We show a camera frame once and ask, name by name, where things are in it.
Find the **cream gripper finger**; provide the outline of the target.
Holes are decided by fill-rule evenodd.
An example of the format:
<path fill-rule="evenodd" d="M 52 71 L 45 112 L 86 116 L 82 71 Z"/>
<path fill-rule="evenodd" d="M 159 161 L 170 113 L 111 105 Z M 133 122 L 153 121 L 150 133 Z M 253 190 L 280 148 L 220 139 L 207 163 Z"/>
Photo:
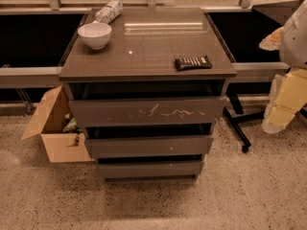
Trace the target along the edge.
<path fill-rule="evenodd" d="M 285 76 L 276 75 L 269 97 L 262 128 L 273 134 L 284 130 L 307 104 L 307 70 L 292 68 Z"/>
<path fill-rule="evenodd" d="M 260 43 L 259 48 L 265 51 L 275 51 L 279 49 L 281 36 L 284 31 L 283 27 L 274 30 L 271 34 L 266 36 Z"/>

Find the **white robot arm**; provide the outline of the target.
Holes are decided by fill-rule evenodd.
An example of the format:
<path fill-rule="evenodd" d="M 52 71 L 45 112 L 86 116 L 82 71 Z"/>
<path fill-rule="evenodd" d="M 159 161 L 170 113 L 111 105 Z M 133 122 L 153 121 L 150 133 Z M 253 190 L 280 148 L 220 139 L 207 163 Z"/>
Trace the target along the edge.
<path fill-rule="evenodd" d="M 285 76 L 274 77 L 262 122 L 265 132 L 277 133 L 307 104 L 307 1 L 301 3 L 283 27 L 265 37 L 259 48 L 279 50 L 280 60 L 291 67 Z"/>

